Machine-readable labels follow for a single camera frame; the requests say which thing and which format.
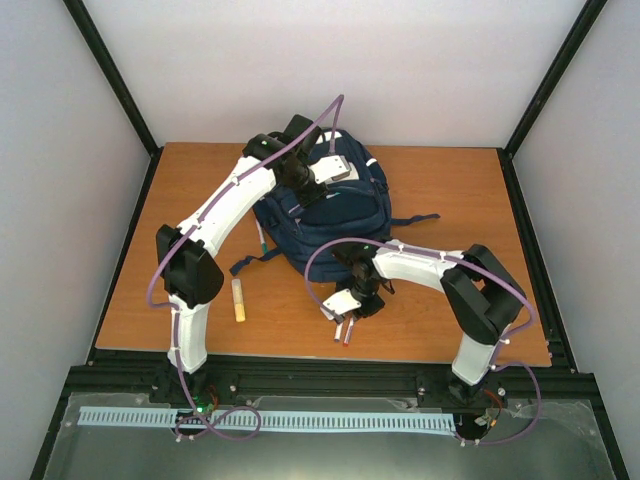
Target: backpack strap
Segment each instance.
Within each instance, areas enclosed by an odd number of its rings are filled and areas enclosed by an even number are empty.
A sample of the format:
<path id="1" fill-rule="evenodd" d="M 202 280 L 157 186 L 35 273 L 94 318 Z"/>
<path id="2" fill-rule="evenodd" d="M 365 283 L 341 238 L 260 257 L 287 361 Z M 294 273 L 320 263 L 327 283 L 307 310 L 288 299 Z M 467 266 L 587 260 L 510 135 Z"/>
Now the backpack strap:
<path id="1" fill-rule="evenodd" d="M 414 215 L 411 218 L 392 218 L 391 226 L 406 227 L 407 225 L 411 225 L 412 223 L 421 222 L 422 220 L 428 220 L 430 218 L 440 218 L 440 214 L 430 213 L 429 215 Z"/>
<path id="2" fill-rule="evenodd" d="M 282 253 L 282 250 L 280 250 L 280 247 L 276 247 L 276 248 L 273 248 L 273 249 L 269 250 L 267 253 L 265 253 L 261 257 L 254 257 L 253 255 L 247 255 L 246 257 L 244 257 L 243 260 L 240 260 L 239 262 L 236 262 L 229 269 L 229 272 L 231 273 L 231 275 L 233 275 L 235 277 L 238 273 L 240 273 L 240 270 L 242 270 L 244 267 L 249 265 L 254 260 L 258 260 L 259 262 L 268 262 L 273 257 L 277 257 L 281 253 Z"/>

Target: black bracket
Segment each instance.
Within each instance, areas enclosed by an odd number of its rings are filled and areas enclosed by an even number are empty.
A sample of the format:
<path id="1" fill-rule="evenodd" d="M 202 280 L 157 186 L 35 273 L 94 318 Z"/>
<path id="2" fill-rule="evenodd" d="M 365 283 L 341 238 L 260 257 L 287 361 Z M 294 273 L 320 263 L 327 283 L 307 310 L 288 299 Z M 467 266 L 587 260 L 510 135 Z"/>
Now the black bracket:
<path id="1" fill-rule="evenodd" d="M 168 225 L 160 227 L 156 233 L 158 263 L 181 238 L 179 229 Z M 161 276 L 164 289 L 171 295 L 178 295 L 189 308 L 213 300 L 224 284 L 224 274 L 204 249 L 203 242 L 191 239 L 187 239 L 169 260 Z"/>
<path id="2" fill-rule="evenodd" d="M 491 398 L 484 393 L 490 390 L 498 395 L 503 382 L 494 375 L 487 375 L 473 387 L 463 384 L 451 371 L 419 372 L 416 375 L 416 398 L 420 408 L 440 408 L 448 413 L 478 414 L 491 407 Z M 503 405 L 507 398 L 502 397 Z"/>
<path id="3" fill-rule="evenodd" d="M 524 296 L 520 285 L 487 247 L 473 245 L 463 255 L 466 261 L 493 273 Z M 477 282 L 484 282 L 484 286 L 479 289 Z M 460 265 L 445 271 L 440 283 L 460 328 L 483 345 L 495 345 L 522 309 L 522 303 L 504 288 Z"/>
<path id="4" fill-rule="evenodd" d="M 351 296 L 360 302 L 360 307 L 353 311 L 356 319 L 370 317 L 384 308 L 384 300 L 378 295 L 382 286 L 389 293 L 395 293 L 390 282 L 380 276 L 373 265 L 378 247 L 363 245 L 356 242 L 347 242 L 337 245 L 331 253 L 343 265 L 349 267 L 352 276 L 343 282 L 336 284 L 336 291 L 348 288 Z"/>
<path id="5" fill-rule="evenodd" d="M 258 160 L 264 160 L 285 148 L 312 124 L 313 121 L 308 118 L 294 115 L 283 133 L 272 132 L 269 135 L 263 133 L 256 135 L 249 140 L 247 146 L 242 150 L 242 154 L 245 157 L 251 156 Z M 324 183 L 316 183 L 313 171 L 308 165 L 309 154 L 321 134 L 320 127 L 314 128 L 295 148 L 266 167 L 273 169 L 279 184 L 293 190 L 296 200 L 302 208 L 306 208 L 323 198 L 328 192 Z"/>
<path id="6" fill-rule="evenodd" d="M 212 403 L 210 387 L 215 387 L 216 396 L 221 405 L 235 405 L 240 377 L 236 373 L 217 372 L 207 365 L 194 373 L 183 373 L 187 388 L 197 406 L 205 408 Z M 190 408 L 180 384 L 178 370 L 168 359 L 156 369 L 149 392 L 151 403 L 169 403 L 178 408 Z"/>

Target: orange wooden surface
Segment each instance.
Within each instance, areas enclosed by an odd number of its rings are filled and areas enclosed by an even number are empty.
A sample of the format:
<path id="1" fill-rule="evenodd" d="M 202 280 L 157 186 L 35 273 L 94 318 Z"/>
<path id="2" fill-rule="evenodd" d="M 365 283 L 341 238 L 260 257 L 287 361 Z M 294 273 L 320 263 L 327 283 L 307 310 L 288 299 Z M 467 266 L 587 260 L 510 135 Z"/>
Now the orange wooden surface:
<path id="1" fill-rule="evenodd" d="M 155 233 L 195 211 L 231 172 L 243 145 L 167 144 L 147 197 L 97 347 L 167 350 L 170 313 L 152 310 L 145 291 L 156 261 Z M 409 244 L 444 250 L 488 246 L 533 299 L 522 248 L 495 150 L 371 147 L 387 174 L 394 216 L 437 212 L 439 220 L 394 228 Z M 428 288 L 394 282 L 396 295 L 374 317 L 358 322 L 348 348 L 333 342 L 333 323 L 307 295 L 303 278 L 284 258 L 251 264 L 241 273 L 247 321 L 236 323 L 229 267 L 247 254 L 259 255 L 251 213 L 231 232 L 216 262 L 225 285 L 209 311 L 211 353 L 451 362 L 461 331 L 445 296 Z M 321 298 L 333 285 L 315 285 Z M 154 299 L 166 301 L 160 284 Z M 526 319 L 520 315 L 518 322 Z M 501 359 L 547 366 L 550 360 L 539 324 L 514 338 Z"/>

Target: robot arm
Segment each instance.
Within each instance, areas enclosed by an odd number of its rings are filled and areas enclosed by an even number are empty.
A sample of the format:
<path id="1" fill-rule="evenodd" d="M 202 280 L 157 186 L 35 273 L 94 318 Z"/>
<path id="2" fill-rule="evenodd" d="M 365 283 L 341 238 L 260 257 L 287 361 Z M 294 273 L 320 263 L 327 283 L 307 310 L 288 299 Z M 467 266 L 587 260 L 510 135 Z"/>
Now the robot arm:
<path id="1" fill-rule="evenodd" d="M 305 207 L 326 195 L 327 180 L 338 180 L 349 175 L 350 166 L 344 157 L 333 155 L 313 165 L 306 164 L 312 146 L 322 133 L 317 128 L 292 153 L 238 180 L 242 173 L 284 148 L 311 123 L 296 115 L 283 133 L 254 137 L 244 148 L 243 156 L 229 177 L 202 207 L 177 228 L 163 225 L 156 234 L 160 262 L 184 232 L 191 232 L 162 272 L 169 301 L 179 307 L 172 309 L 172 348 L 168 356 L 171 363 L 176 365 L 173 328 L 179 313 L 177 338 L 183 370 L 187 373 L 196 371 L 207 358 L 205 334 L 209 305 L 224 283 L 224 275 L 214 259 L 233 227 L 276 184 L 292 188 L 300 205 Z M 223 189 L 228 191 L 213 203 L 212 200 Z"/>
<path id="2" fill-rule="evenodd" d="M 394 279 L 443 292 L 463 331 L 452 371 L 464 384 L 477 385 L 489 370 L 500 337 L 516 319 L 522 304 L 493 282 L 485 281 L 479 289 L 476 282 L 482 278 L 452 261 L 409 253 L 404 249 L 398 251 L 397 247 L 402 245 L 398 240 L 390 240 L 385 245 L 393 248 L 356 243 L 336 247 L 333 254 L 352 269 L 353 279 L 347 288 L 329 297 L 324 306 L 340 315 L 351 312 L 356 319 L 371 316 L 384 307 L 384 301 L 377 294 L 378 287 Z M 486 247 L 474 245 L 465 252 L 445 253 L 443 257 L 465 259 L 482 266 L 524 295 Z M 333 319 L 331 314 L 324 313 Z"/>

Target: small object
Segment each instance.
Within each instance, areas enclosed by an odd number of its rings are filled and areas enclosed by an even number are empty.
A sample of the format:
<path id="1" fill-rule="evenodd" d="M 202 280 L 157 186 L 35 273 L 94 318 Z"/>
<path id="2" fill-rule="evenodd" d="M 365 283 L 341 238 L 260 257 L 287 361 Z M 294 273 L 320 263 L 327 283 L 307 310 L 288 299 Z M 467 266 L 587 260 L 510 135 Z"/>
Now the small object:
<path id="1" fill-rule="evenodd" d="M 349 327 L 347 328 L 347 333 L 344 336 L 344 342 L 342 343 L 342 346 L 344 347 L 348 347 L 349 346 L 349 342 L 351 341 L 351 334 L 353 333 L 353 326 L 355 325 L 355 320 L 353 319 L 353 317 L 351 317 L 351 319 L 349 320 Z"/>
<path id="2" fill-rule="evenodd" d="M 256 220 L 256 227 L 258 227 L 258 236 L 260 237 L 260 245 L 262 246 L 262 254 L 264 255 L 269 251 L 269 249 L 267 248 L 267 242 L 264 239 L 264 232 L 262 231 L 262 226 L 260 225 L 260 222 L 258 222 L 258 220 Z"/>
<path id="3" fill-rule="evenodd" d="M 342 325 L 344 325 L 344 322 L 339 323 L 336 325 L 336 333 L 333 336 L 333 341 L 334 342 L 339 342 L 340 338 L 342 337 Z"/>
<path id="4" fill-rule="evenodd" d="M 246 320 L 244 314 L 244 300 L 242 298 L 242 284 L 239 278 L 231 281 L 231 292 L 233 294 L 233 308 L 236 312 L 236 322 L 244 322 Z"/>
<path id="5" fill-rule="evenodd" d="M 476 425 L 478 425 L 480 427 L 484 427 L 484 426 L 489 425 L 492 420 L 493 420 L 493 418 L 491 417 L 489 412 L 485 411 L 484 415 L 482 415 L 481 417 L 476 418 L 474 420 L 474 422 L 475 422 Z"/>

